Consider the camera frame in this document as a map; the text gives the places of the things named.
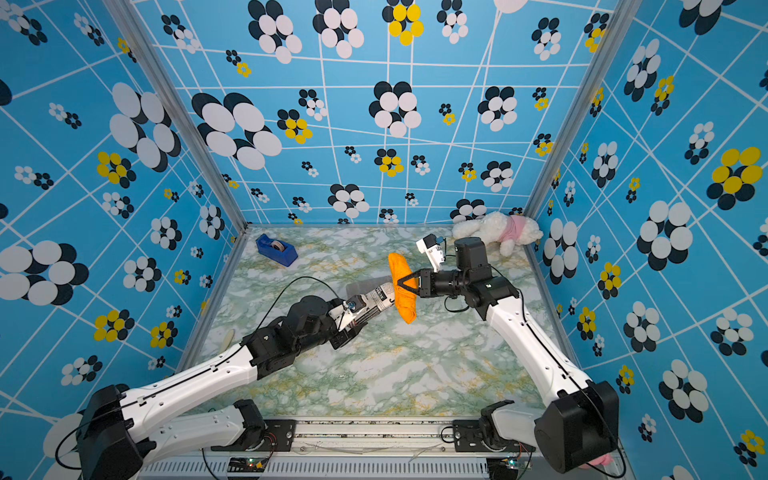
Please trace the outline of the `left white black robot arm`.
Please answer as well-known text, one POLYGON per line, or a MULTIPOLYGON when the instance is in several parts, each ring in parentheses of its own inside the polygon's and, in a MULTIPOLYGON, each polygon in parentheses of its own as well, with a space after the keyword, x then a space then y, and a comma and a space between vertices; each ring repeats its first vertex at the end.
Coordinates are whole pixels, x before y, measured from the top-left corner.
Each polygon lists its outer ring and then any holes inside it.
POLYGON ((81 479, 132 479, 150 463, 194 450, 276 451, 278 439, 251 400, 204 414, 190 411, 291 366, 312 348, 341 348, 380 311, 360 295, 306 296, 206 362, 143 387, 119 384, 97 391, 53 457, 81 479))

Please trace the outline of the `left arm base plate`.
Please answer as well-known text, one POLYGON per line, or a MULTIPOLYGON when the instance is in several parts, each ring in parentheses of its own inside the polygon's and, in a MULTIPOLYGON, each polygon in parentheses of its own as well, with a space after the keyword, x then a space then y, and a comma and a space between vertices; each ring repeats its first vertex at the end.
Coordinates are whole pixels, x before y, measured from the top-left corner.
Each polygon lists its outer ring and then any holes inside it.
POLYGON ((263 424, 246 426, 231 443, 213 446, 212 451, 289 452, 295 436, 295 420, 267 419, 263 424))

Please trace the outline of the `orange cloth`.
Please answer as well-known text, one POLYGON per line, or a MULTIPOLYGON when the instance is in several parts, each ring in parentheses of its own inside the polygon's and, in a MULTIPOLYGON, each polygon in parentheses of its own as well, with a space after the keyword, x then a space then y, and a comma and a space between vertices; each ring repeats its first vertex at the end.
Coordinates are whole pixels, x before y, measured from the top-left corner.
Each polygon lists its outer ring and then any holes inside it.
POLYGON ((390 253, 388 262, 394 286, 395 308, 405 323, 411 324, 417 318, 416 300, 419 284, 403 255, 390 253))

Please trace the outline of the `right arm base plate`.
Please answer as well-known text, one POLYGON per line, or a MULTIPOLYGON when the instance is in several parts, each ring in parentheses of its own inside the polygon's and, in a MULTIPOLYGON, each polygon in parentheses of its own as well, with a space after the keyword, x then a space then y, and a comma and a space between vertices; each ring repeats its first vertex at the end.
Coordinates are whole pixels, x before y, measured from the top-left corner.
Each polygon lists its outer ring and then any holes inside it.
POLYGON ((453 444, 459 453, 531 453, 537 448, 533 445, 505 440, 486 435, 479 420, 454 420, 451 424, 453 444))

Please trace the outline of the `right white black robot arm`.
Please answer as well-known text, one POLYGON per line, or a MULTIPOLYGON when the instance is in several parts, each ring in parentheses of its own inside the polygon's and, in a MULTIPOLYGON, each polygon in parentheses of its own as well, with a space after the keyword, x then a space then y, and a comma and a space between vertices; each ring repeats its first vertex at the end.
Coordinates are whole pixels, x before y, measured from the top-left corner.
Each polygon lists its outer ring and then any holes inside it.
POLYGON ((532 447, 559 473, 600 470, 619 448, 614 388, 594 382, 549 338, 526 307, 523 292, 489 263, 482 240, 457 240, 452 270, 443 269, 445 255, 435 236, 421 239, 418 249, 428 256, 429 267, 413 271, 404 256, 388 257, 401 317, 414 320, 419 298, 463 298, 512 349, 544 405, 542 413, 517 409, 511 401, 485 407, 478 421, 484 446, 491 451, 513 443, 532 447))

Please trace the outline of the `newspaper print eyeglass case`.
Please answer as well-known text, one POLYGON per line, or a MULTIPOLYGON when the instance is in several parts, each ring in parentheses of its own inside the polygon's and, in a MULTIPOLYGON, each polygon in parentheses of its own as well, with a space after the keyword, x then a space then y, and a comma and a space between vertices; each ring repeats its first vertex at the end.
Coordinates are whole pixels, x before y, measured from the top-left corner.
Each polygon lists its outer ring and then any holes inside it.
POLYGON ((370 300, 376 303, 379 310, 377 315, 392 307, 395 303, 394 286, 391 281, 364 295, 367 295, 370 300))

